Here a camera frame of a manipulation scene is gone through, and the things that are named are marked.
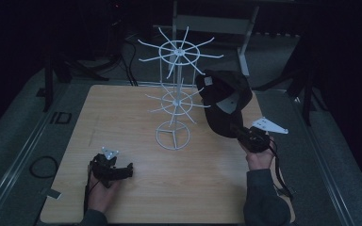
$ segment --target white wire rack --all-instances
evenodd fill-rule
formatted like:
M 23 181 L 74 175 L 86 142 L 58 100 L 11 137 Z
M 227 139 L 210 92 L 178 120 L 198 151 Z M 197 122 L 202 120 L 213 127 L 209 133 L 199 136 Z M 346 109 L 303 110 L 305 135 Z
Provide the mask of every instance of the white wire rack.
M 165 94 L 161 97 L 154 97 L 146 95 L 149 98 L 157 99 L 161 102 L 161 107 L 151 112 L 163 110 L 171 114 L 171 120 L 165 121 L 156 129 L 157 143 L 168 150 L 179 150 L 187 146 L 190 139 L 189 128 L 178 120 L 181 115 L 186 115 L 193 123 L 196 123 L 189 115 L 189 112 L 194 106 L 207 107 L 205 105 L 196 105 L 193 103 L 192 96 L 198 94 L 201 90 L 194 91 L 192 94 L 187 94 L 183 90 L 184 77 L 182 75 L 182 68 L 184 66 L 193 67 L 192 87 L 195 80 L 196 72 L 204 74 L 197 67 L 198 59 L 200 57 L 220 58 L 221 56 L 211 56 L 201 54 L 199 47 L 208 44 L 214 40 L 202 42 L 200 44 L 193 44 L 187 41 L 189 29 L 187 28 L 184 39 L 182 40 L 169 40 L 169 38 L 158 29 L 161 35 L 166 39 L 161 46 L 149 44 L 139 40 L 143 45 L 154 47 L 158 50 L 158 56 L 141 59 L 142 62 L 160 60 L 160 85 L 165 90 Z M 173 76 L 173 87 L 167 88 L 163 85 L 163 62 L 169 65 L 169 72 L 166 79 Z

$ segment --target gray sleeve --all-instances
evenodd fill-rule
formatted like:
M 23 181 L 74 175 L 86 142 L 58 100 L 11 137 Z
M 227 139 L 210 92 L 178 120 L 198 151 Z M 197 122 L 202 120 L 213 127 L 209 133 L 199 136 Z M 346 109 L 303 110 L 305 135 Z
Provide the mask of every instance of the gray sleeve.
M 278 197 L 270 170 L 252 170 L 246 176 L 247 195 L 243 207 L 246 225 L 289 225 L 289 206 Z
M 107 218 L 102 212 L 89 209 L 79 226 L 107 226 Z

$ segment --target cable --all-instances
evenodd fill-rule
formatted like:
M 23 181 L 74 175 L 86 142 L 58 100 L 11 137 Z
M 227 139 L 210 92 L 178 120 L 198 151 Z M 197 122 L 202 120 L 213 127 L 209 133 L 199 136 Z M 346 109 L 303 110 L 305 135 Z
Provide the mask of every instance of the cable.
M 131 59 L 130 59 L 130 64 L 129 64 L 129 66 L 128 66 L 128 71 L 129 71 L 129 73 L 130 73 L 130 77 L 131 77 L 131 80 L 132 80 L 134 86 L 137 87 L 137 86 L 138 86 L 137 79 L 135 79 L 134 74 L 133 74 L 132 71 L 131 71 L 132 61 L 134 60 L 135 54 L 137 53 L 137 48 L 135 47 L 135 45 L 134 45 L 133 43 L 131 43 L 131 42 L 128 41 L 128 40 L 125 40 L 124 43 L 131 45 L 131 46 L 133 47 L 133 49 L 134 49 L 134 53 L 133 53 L 133 55 L 132 55 L 132 57 L 131 57 Z
M 275 176 L 277 177 L 278 182 L 280 183 L 281 187 L 284 188 L 285 192 L 282 192 L 283 194 L 285 194 L 287 197 L 290 198 L 290 200 L 293 200 L 293 195 L 290 192 L 289 188 L 285 185 L 284 181 L 281 178 L 281 173 L 280 173 L 280 165 L 279 165 L 279 157 L 277 154 L 277 149 L 276 149 L 276 143 L 271 140 L 272 144 L 274 144 L 275 149 L 272 148 L 272 146 L 269 145 L 269 149 L 271 150 L 271 152 L 274 154 L 275 157 Z
M 119 62 L 120 61 L 120 57 L 119 56 L 110 56 L 108 57 L 108 62 L 107 63 L 103 63 L 101 65 L 97 65 L 97 66 L 92 66 L 92 67 L 88 67 L 89 69 L 95 71 L 95 72 L 99 72 L 99 71 L 102 71 L 103 69 L 107 69 L 109 66 L 112 66 L 114 64 L 117 64 L 119 65 Z
M 88 199 L 90 198 L 90 193 L 91 193 L 91 189 L 90 189 L 91 173 L 92 173 L 92 165 L 90 162 L 89 167 L 88 167 L 87 184 L 85 185 L 85 189 L 84 189 L 84 209 L 83 209 L 84 215 L 88 210 Z
M 90 195 L 90 193 L 92 192 L 92 190 L 93 190 L 99 183 L 101 183 L 101 181 L 98 181 L 97 183 L 95 183 L 95 185 L 93 185 L 93 187 L 90 188 L 90 192 L 88 193 L 88 195 Z
M 43 175 L 38 175 L 37 173 L 35 173 L 34 171 L 34 166 L 41 160 L 43 159 L 50 159 L 52 160 L 52 162 L 55 164 L 55 172 L 51 175 L 46 175 L 46 176 L 43 176 Z M 28 168 L 29 172 L 31 173 L 31 175 L 33 175 L 34 177 L 37 177 L 37 178 L 41 178 L 41 179 L 47 179 L 47 178 L 52 178 L 52 177 L 55 177 L 56 173 L 58 172 L 58 162 L 57 160 L 54 158 L 54 157 L 51 157 L 51 156 L 42 156 L 42 157 L 39 157 L 37 158 L 36 160 L 34 160 L 34 162 L 31 163 L 30 167 Z
M 320 108 L 324 111 L 329 111 L 328 108 L 322 104 L 322 101 L 320 100 L 320 98 L 317 96 L 316 92 L 314 92 L 314 90 L 311 91 L 313 94 L 314 99 L 316 99 L 317 103 L 319 104 Z
M 129 74 L 129 72 L 128 72 L 128 67 L 127 67 L 127 64 L 125 63 L 125 59 L 124 59 L 123 55 L 121 55 L 120 58 L 121 58 L 122 63 L 123 63 L 124 66 L 125 66 L 124 70 L 125 70 L 125 75 L 126 75 L 127 78 L 128 78 L 128 81 L 130 82 L 130 85 L 131 85 L 131 86 L 134 86 L 133 81 L 132 81 L 132 78 L 130 77 L 130 74 Z

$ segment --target wooden table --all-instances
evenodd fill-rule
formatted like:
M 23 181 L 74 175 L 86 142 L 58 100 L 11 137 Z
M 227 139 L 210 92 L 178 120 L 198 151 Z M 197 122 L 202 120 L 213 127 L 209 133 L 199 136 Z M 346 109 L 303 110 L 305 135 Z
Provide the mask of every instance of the wooden table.
M 156 129 L 171 115 L 160 108 L 158 87 L 91 87 L 52 185 L 60 199 L 47 199 L 45 223 L 77 223 L 83 218 L 87 165 L 105 146 L 119 150 L 116 166 L 134 163 L 107 212 L 111 223 L 242 223 L 246 196 L 245 153 L 235 139 L 208 127 L 205 112 L 194 107 L 178 119 L 190 130 L 189 144 L 177 151 L 156 142 Z M 194 103 L 201 97 L 194 95 Z M 261 118 L 254 96 L 243 109 L 246 126 Z

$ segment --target person's hand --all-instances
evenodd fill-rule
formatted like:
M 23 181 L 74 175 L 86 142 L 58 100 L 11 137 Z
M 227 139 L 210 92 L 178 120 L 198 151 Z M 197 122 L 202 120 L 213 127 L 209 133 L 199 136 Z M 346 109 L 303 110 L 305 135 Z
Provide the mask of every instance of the person's hand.
M 270 168 L 272 159 L 274 158 L 274 154 L 270 149 L 261 153 L 251 153 L 241 143 L 239 143 L 239 145 L 243 151 L 246 152 L 246 161 L 248 161 L 249 170 L 263 170 Z
M 98 179 L 90 174 L 90 196 L 88 208 L 105 213 L 114 201 L 114 197 L 119 190 L 121 180 L 111 182 L 110 188 L 106 188 Z

